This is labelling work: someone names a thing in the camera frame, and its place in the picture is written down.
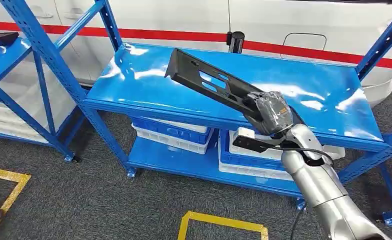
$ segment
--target blue shelf top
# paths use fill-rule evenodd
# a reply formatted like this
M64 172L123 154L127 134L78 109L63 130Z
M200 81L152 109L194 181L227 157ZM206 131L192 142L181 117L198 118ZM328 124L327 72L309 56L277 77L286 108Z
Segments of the blue shelf top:
M206 154L198 154L137 137L127 164L279 195L302 196L292 181L219 171L217 147L209 148Z
M92 108L207 127L251 127L243 115L168 76L173 48L124 43L85 102ZM353 67L185 49L264 91L280 91L324 144L386 146Z
M0 80L22 61L31 50L30 42L21 37L18 37L10 46L0 46Z

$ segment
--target shelf foot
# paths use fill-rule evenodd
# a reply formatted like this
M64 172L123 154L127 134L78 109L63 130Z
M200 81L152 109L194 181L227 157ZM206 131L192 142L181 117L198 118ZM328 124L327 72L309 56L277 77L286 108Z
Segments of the shelf foot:
M79 163L81 162L80 158L78 156L75 156L75 153L72 153L72 155L67 155L63 159L67 163Z
M385 219L384 224L386 224L389 227L392 227L392 218Z
M126 169L127 169L127 177L134 178L136 176L136 168L128 166Z
M305 199L300 198L300 197L296 198L297 210L299 210L299 211L302 210L304 207L306 207L305 204L306 204Z

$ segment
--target metal hole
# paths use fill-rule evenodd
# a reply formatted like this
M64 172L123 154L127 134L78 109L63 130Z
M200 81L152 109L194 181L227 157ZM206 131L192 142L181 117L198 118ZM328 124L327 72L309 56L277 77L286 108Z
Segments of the metal hole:
M197 63L197 62L195 62L193 60L191 60L190 62L191 62L191 64L195 65L196 67L199 67L199 63Z

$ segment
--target silver robot arm segment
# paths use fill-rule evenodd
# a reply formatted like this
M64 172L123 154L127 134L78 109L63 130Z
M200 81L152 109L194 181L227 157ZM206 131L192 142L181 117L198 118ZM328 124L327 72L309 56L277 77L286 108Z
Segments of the silver robot arm segment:
M301 148L323 151L318 139L303 124L286 133L286 140ZM307 204L315 210L324 230L332 240L390 240L355 205L340 182L330 161L319 153L304 151L313 160L323 158L325 164L309 166L297 151L283 151L281 161L292 176Z

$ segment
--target yellow tape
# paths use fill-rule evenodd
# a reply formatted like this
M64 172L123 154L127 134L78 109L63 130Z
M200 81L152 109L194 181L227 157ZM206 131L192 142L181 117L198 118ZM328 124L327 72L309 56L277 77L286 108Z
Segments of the yellow tape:
M17 173L13 171L6 171L0 169L0 179L17 182L18 184L12 190L10 195L6 198L3 205L1 206L1 210L6 213L12 206L12 204L17 199L18 195L24 189L28 180L30 180L31 176L27 174Z
M262 224L240 221L240 220L235 220L235 219L230 219L230 218L225 218L220 216L213 216L213 215L208 215L208 214L193 212L193 211L188 211L182 217L177 240L186 239L189 219L211 223L211 224L218 224L218 225L237 228L237 229L259 232L261 234L261 240L268 240L268 230Z

